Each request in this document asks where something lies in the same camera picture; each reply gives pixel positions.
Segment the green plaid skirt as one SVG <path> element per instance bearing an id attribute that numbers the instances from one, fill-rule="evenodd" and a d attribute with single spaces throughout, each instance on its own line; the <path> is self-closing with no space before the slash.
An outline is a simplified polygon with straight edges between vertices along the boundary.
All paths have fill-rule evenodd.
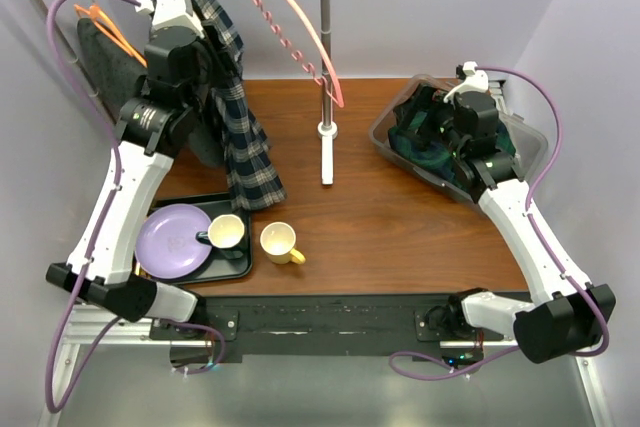
<path id="1" fill-rule="evenodd" d="M 454 173 L 453 157 L 448 150 L 434 142 L 422 149 L 415 142 L 406 138 L 400 133 L 399 124 L 406 109 L 403 106 L 396 106 L 393 109 L 396 125 L 388 130 L 389 145 L 401 157 L 418 166 L 419 168 L 438 175 L 443 180 L 462 189 L 464 186 L 456 179 Z M 414 131 L 421 125 L 426 117 L 426 112 L 418 112 L 410 124 Z M 498 121 L 497 127 L 497 147 L 515 156 L 516 148 L 511 141 L 507 127 L 502 121 Z"/>

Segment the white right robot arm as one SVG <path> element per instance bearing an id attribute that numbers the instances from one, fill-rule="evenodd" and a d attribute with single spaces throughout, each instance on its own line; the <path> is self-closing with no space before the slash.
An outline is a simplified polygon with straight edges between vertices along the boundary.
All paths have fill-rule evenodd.
<path id="1" fill-rule="evenodd" d="M 428 315 L 459 340 L 479 329 L 510 337 L 539 364 L 572 354 L 599 354 L 616 304 L 571 261 L 529 197 L 530 186 L 501 141 L 505 127 L 486 89 L 443 90 L 426 83 L 395 109 L 398 132 L 411 145 L 436 146 L 451 158 L 457 183 L 491 220 L 526 280 L 527 302 L 476 288 L 453 294 Z"/>

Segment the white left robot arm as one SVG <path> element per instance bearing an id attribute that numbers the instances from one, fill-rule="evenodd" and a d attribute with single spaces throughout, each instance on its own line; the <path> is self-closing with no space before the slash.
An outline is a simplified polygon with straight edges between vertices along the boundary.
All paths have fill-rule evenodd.
<path id="1" fill-rule="evenodd" d="M 106 178 L 89 222 L 46 280 L 73 299 L 127 321 L 167 319 L 185 339 L 200 337 L 207 315 L 200 297 L 132 272 L 138 234 L 175 157 L 201 123 L 205 99 L 222 70 L 211 42 L 185 26 L 151 34 L 144 50 L 146 91 L 120 110 Z"/>

